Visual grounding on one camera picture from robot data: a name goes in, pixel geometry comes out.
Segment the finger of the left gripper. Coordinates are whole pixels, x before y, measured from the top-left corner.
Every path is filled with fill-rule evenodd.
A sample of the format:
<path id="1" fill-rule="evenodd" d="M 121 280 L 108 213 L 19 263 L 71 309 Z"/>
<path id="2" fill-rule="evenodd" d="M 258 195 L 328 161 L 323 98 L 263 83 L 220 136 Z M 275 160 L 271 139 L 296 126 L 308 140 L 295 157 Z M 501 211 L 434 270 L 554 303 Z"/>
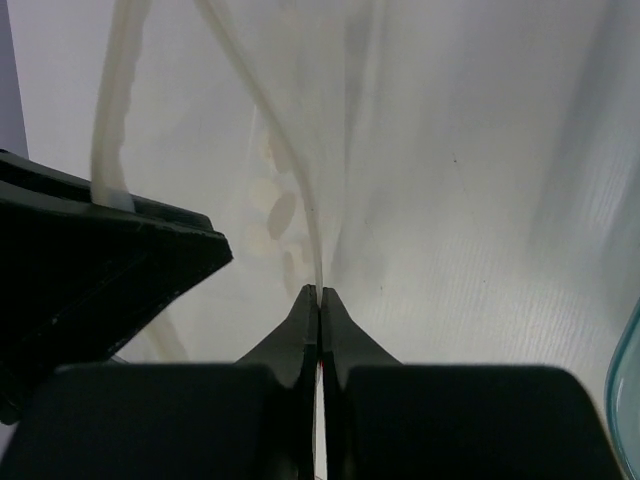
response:
<path id="1" fill-rule="evenodd" d="M 64 365 L 103 362 L 232 259 L 203 214 L 143 197 L 96 205 L 89 183 L 1 154 L 1 421 Z"/>

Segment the clear dotted zip bag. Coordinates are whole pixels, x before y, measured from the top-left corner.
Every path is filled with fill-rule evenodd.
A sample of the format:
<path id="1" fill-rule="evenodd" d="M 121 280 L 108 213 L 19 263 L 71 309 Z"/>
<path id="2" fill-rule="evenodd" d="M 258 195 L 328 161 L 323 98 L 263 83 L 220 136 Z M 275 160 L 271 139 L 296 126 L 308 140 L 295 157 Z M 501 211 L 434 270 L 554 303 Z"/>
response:
<path id="1" fill-rule="evenodd" d="M 236 360 L 311 284 L 401 361 L 602 382 L 639 295 L 637 2 L 87 9 L 94 198 L 233 252 L 126 360 Z"/>

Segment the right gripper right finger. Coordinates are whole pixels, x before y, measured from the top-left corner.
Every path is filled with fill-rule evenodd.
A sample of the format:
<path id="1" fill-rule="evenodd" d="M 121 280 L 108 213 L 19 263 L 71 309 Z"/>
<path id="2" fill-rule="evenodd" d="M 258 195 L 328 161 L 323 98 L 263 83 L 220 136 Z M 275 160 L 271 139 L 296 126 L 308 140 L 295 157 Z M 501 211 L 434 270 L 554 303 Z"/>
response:
<path id="1" fill-rule="evenodd" d="M 546 365 L 399 362 L 326 289 L 319 313 L 332 479 L 619 479 L 598 412 Z"/>

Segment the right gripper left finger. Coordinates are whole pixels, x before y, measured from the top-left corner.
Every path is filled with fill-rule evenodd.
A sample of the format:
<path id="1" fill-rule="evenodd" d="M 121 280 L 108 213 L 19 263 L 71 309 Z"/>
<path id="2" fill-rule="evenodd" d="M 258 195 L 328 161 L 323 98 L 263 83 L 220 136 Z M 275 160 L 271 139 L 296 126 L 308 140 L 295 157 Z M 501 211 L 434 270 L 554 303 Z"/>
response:
<path id="1" fill-rule="evenodd" d="M 13 479 L 310 479 L 318 308 L 287 317 L 234 363 L 67 368 L 9 444 Z"/>

